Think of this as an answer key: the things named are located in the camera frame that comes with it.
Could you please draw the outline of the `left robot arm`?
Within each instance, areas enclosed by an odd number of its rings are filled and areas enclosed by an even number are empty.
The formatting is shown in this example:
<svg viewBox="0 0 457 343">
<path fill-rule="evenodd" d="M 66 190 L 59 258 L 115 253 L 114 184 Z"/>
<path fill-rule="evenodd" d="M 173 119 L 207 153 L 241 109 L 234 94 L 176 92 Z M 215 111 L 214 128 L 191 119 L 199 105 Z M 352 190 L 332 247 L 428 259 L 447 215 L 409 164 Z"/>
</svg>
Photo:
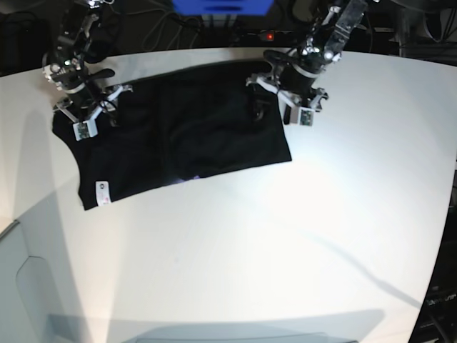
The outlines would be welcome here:
<svg viewBox="0 0 457 343">
<path fill-rule="evenodd" d="M 324 1 L 314 7 L 311 28 L 302 41 L 285 52 L 265 50 L 263 58 L 271 65 L 270 72 L 252 74 L 246 84 L 276 95 L 285 105 L 283 124 L 289 125 L 296 112 L 297 124 L 312 125 L 314 115 L 322 110 L 321 101 L 328 99 L 326 90 L 313 84 L 327 66 L 341 59 L 367 8 L 362 0 Z"/>
</svg>

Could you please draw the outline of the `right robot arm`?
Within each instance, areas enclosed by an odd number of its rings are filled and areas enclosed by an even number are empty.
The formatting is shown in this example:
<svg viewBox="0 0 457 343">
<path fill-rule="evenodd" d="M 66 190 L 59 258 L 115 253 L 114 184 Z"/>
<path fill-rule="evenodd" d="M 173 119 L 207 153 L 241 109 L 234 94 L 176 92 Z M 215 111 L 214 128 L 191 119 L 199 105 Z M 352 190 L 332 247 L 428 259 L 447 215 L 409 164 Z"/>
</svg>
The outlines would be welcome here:
<svg viewBox="0 0 457 343">
<path fill-rule="evenodd" d="M 72 1 L 64 12 L 54 48 L 43 58 L 43 74 L 64 96 L 53 111 L 72 124 L 83 124 L 105 114 L 110 125 L 119 125 L 118 96 L 122 86 L 104 88 L 101 81 L 115 76 L 113 69 L 91 72 L 114 52 L 126 18 L 124 1 Z"/>
</svg>

